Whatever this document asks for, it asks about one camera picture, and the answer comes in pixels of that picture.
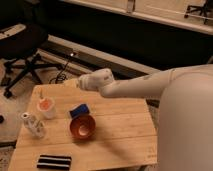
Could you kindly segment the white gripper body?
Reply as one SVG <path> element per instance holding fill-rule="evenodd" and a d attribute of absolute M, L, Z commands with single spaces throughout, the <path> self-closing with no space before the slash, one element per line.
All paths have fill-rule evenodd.
<path fill-rule="evenodd" d="M 100 69 L 89 74 L 81 75 L 76 86 L 86 91 L 98 91 L 100 87 L 114 82 L 114 76 L 109 68 Z"/>

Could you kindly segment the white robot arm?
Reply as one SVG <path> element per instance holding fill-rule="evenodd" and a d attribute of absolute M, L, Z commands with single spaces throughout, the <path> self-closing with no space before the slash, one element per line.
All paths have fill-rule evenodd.
<path fill-rule="evenodd" d="M 116 80 L 106 68 L 80 76 L 77 86 L 105 98 L 157 99 L 154 171 L 213 171 L 213 64 L 172 68 L 129 80 Z"/>

